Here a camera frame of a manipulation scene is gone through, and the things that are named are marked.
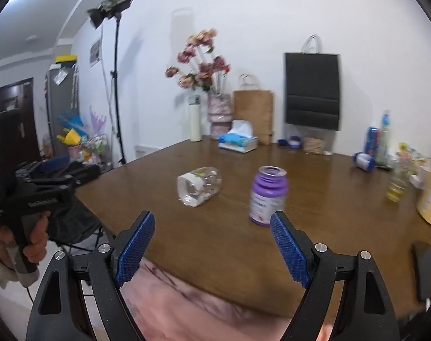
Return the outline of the person's left hand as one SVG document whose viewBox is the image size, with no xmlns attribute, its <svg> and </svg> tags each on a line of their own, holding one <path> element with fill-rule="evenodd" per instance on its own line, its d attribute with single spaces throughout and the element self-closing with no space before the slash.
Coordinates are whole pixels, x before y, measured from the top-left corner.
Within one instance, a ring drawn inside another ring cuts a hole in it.
<svg viewBox="0 0 431 341">
<path fill-rule="evenodd" d="M 50 214 L 49 211 L 40 214 L 40 219 L 31 231 L 30 244 L 24 249 L 24 255 L 31 263 L 38 264 L 47 254 L 47 226 Z M 7 244 L 12 241 L 12 232 L 7 227 L 0 226 L 0 262 L 9 269 L 13 269 L 13 263 L 7 253 Z"/>
</svg>

